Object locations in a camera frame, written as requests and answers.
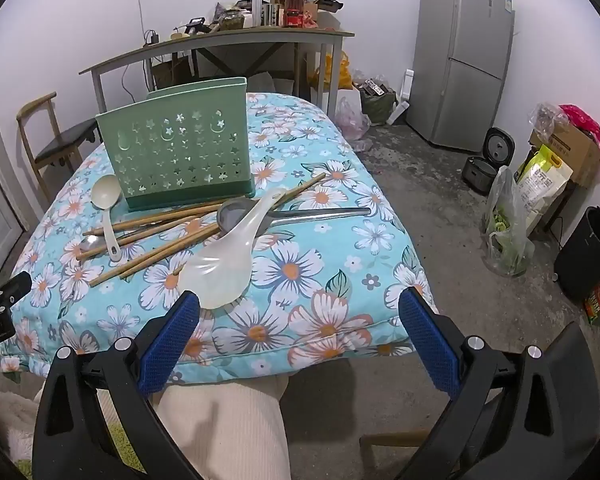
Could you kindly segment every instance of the silver screw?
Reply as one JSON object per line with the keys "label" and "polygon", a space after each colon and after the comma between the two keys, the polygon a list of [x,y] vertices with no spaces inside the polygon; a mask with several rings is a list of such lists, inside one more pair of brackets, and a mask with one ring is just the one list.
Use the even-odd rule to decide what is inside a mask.
{"label": "silver screw", "polygon": [[526,353],[528,353],[533,359],[538,359],[542,355],[542,350],[535,345],[531,345],[526,349]]}
{"label": "silver screw", "polygon": [[484,348],[484,341],[482,338],[477,335],[472,335],[467,341],[469,348],[473,348],[474,350],[482,350]]}
{"label": "silver screw", "polygon": [[69,348],[68,346],[63,346],[61,349],[58,350],[58,352],[56,352],[56,355],[60,359],[67,359],[69,355],[71,355],[71,348]]}
{"label": "silver screw", "polygon": [[128,337],[121,337],[115,343],[113,343],[113,346],[116,350],[120,350],[121,352],[123,350],[128,350],[131,346],[131,339]]}

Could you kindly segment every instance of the plastic bag of vegetables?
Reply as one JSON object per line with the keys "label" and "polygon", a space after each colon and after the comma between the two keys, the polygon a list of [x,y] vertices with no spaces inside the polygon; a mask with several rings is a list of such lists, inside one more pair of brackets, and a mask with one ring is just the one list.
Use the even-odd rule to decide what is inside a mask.
{"label": "plastic bag of vegetables", "polygon": [[499,169],[480,221],[484,263],[502,276],[523,274],[534,254],[526,237],[526,211],[509,166]]}

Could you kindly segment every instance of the floral blanket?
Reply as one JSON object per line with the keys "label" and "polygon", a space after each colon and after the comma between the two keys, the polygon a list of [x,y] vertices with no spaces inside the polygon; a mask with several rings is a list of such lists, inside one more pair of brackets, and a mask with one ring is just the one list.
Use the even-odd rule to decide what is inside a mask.
{"label": "floral blanket", "polygon": [[[281,94],[248,94],[251,173],[258,194],[292,188],[321,172],[326,179],[289,209],[362,206],[369,217],[273,228],[256,240],[251,284],[232,304],[203,311],[171,383],[213,383],[280,374],[341,356],[404,355],[413,351],[397,315],[407,286],[433,298],[409,235],[378,184],[317,107]],[[99,225],[90,190],[112,173],[99,146],[64,186],[18,260],[32,291],[13,307],[16,335],[0,345],[3,372],[46,376],[55,352],[106,349],[134,336],[179,296],[173,271],[200,246],[167,258],[127,280],[89,288],[110,267],[209,224],[215,213],[122,248],[118,263],[103,254],[78,262],[82,232]],[[141,216],[122,200],[114,222]]]}

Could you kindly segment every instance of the white wall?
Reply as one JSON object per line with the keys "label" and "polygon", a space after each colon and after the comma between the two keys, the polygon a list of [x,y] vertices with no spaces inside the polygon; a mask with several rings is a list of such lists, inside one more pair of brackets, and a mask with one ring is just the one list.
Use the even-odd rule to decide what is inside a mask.
{"label": "white wall", "polygon": [[[218,0],[141,1],[144,27],[166,38],[189,18],[208,15]],[[419,0],[342,1],[344,8],[335,17],[344,30],[356,33],[344,45],[352,68],[382,73],[398,89],[413,63]],[[600,17],[587,0],[513,0],[513,5],[514,45],[496,126],[516,139],[518,162],[526,153],[527,115],[538,101],[578,104],[600,122]],[[94,115],[91,79],[77,72],[141,43],[137,0],[7,0],[0,10],[0,128],[27,191],[32,191],[32,179],[16,138],[18,108],[56,90],[61,127]],[[240,56],[227,52],[232,62]],[[112,108],[130,102],[120,86],[121,74],[122,69],[103,78]],[[129,67],[125,85],[144,97],[139,65]],[[34,150],[48,141],[43,119],[32,123]],[[600,184],[586,203],[600,205]]]}

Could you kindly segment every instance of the white ladle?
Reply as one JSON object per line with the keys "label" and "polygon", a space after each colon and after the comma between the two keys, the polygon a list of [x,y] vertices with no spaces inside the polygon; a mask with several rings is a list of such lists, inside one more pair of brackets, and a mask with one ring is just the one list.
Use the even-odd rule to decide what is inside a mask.
{"label": "white ladle", "polygon": [[115,175],[101,176],[91,188],[91,203],[98,209],[102,209],[102,228],[104,230],[104,241],[112,262],[119,262],[122,258],[120,246],[113,234],[111,227],[111,216],[109,210],[116,205],[120,198],[120,183]]}
{"label": "white ladle", "polygon": [[190,290],[207,310],[239,298],[251,280],[251,248],[258,227],[284,193],[281,187],[271,189],[236,227],[190,257],[180,272],[180,293]]}

